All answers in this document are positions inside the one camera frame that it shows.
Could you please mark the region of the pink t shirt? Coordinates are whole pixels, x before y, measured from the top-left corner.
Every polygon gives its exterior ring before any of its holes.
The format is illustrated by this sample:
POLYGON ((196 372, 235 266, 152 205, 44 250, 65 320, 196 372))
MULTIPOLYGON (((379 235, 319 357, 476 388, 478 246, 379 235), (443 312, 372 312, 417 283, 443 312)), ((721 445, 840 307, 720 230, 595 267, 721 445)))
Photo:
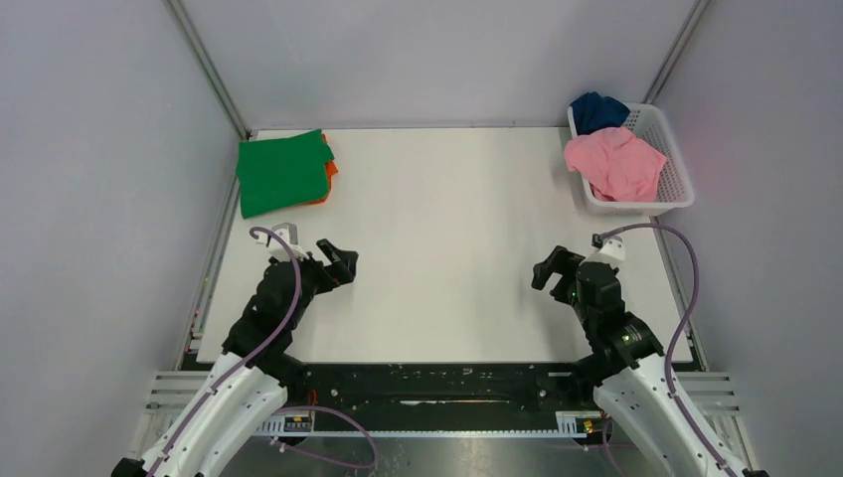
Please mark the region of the pink t shirt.
POLYGON ((664 154, 624 127, 608 127, 580 135, 565 146, 571 172, 586 179, 593 195, 604 202, 654 202, 664 154))

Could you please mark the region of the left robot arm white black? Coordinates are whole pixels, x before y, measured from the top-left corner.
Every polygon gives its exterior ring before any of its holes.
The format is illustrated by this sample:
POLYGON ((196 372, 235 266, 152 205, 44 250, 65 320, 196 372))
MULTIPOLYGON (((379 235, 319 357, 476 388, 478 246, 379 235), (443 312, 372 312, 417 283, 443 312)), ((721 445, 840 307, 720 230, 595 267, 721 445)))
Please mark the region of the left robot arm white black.
POLYGON ((317 242, 325 255, 269 233, 268 265, 212 370, 164 434, 139 458, 124 457, 114 476, 218 476, 250 436, 282 408, 305 367, 287 355, 313 299, 356 278, 359 254, 317 242))

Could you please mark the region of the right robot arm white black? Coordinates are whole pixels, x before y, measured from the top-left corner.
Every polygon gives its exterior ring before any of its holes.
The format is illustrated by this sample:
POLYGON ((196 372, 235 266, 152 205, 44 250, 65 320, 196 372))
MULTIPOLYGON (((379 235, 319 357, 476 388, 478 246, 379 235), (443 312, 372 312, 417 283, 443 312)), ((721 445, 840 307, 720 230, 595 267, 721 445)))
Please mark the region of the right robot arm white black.
POLYGON ((623 244, 610 239, 582 256, 556 246, 533 267, 531 285, 570 306, 591 353, 577 363, 594 403, 631 438, 666 476, 755 476, 705 419, 674 373, 647 324, 626 307, 618 266, 623 244))

